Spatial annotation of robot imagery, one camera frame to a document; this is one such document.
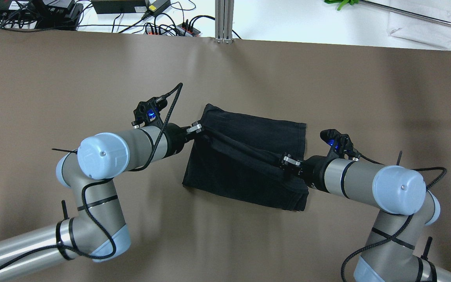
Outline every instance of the blue led light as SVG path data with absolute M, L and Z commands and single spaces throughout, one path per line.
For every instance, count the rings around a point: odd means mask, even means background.
M 330 146 L 333 146 L 333 142 L 334 142 L 334 140 L 333 140 L 333 139 L 330 139 L 330 140 L 327 142 L 327 144 L 330 145 Z
M 149 119 L 156 118 L 156 114 L 154 113 L 154 111 L 152 109 L 149 109 L 147 111 L 147 115 L 149 116 Z

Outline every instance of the folded black towel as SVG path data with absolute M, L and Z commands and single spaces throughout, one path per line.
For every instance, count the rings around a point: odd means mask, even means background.
M 304 157 L 306 124 L 206 105 L 183 184 L 258 205 L 303 211 L 308 188 L 279 168 L 283 153 Z

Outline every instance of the white cloth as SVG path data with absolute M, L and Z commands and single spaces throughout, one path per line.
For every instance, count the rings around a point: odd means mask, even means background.
M 451 11 L 413 4 L 405 0 L 391 0 L 390 5 L 405 11 L 451 22 Z M 444 25 L 390 12 L 387 32 L 392 37 L 401 37 L 451 50 L 451 27 Z

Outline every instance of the brown backdrop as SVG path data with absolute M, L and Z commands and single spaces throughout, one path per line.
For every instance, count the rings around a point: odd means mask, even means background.
M 63 154 L 98 132 L 130 128 L 141 100 L 178 82 L 172 121 L 228 111 L 308 123 L 306 157 L 325 154 L 320 130 L 406 167 L 446 166 L 433 192 L 440 219 L 424 230 L 429 258 L 451 271 L 451 52 L 129 34 L 0 31 L 0 240 L 75 214 L 55 179 Z M 182 153 L 115 181 L 132 246 L 102 264 L 78 258 L 21 281 L 338 281 L 378 210 L 311 191 L 287 212 L 183 188 Z M 435 174 L 426 174 L 430 180 Z M 351 279 L 356 260 L 348 267 Z

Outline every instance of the light blue joint cap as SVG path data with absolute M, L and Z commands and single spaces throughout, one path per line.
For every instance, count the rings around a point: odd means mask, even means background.
M 57 168 L 55 168 L 55 175 L 57 176 L 57 179 L 59 180 L 60 184 L 70 189 L 70 186 L 64 180 L 64 175 L 62 174 L 62 167 L 64 166 L 64 162 L 68 157 L 68 155 L 69 154 L 65 155 L 63 158 L 60 159 L 59 163 L 57 164 Z
M 130 150 L 120 136 L 104 132 L 81 141 L 78 163 L 83 173 L 93 179 L 114 178 L 128 166 Z
M 435 202 L 435 213 L 433 214 L 433 217 L 426 223 L 426 225 L 431 225 L 435 221 L 437 221 L 438 218 L 440 217 L 440 213 L 442 212 L 442 207 L 440 206 L 440 202 L 435 197 L 435 195 L 433 195 L 433 193 L 431 193 L 431 191 L 429 191 L 429 190 L 428 190 L 428 193 L 431 195 L 431 197 L 433 197 L 433 201 Z
M 411 215 L 426 198 L 422 175 L 402 166 L 386 166 L 373 179 L 372 192 L 381 209 L 392 214 Z
M 356 282 L 384 282 L 362 257 L 359 257 L 358 265 L 354 270 L 353 276 L 354 279 L 356 279 Z
M 128 232 L 128 226 L 125 224 L 121 229 L 119 229 L 118 232 L 116 232 L 112 239 L 114 240 L 114 243 L 116 244 L 116 253 L 112 257 L 108 257 L 107 259 L 93 259 L 95 262 L 102 262 L 109 259 L 113 259 L 117 257 L 118 255 L 121 255 L 122 253 L 126 252 L 128 248 L 130 248 L 130 233 Z M 108 255 L 112 252 L 112 244 L 109 240 L 105 241 L 100 247 L 98 247 L 95 251 L 90 253 L 90 255 L 96 255 L 96 256 L 102 256 L 102 255 Z

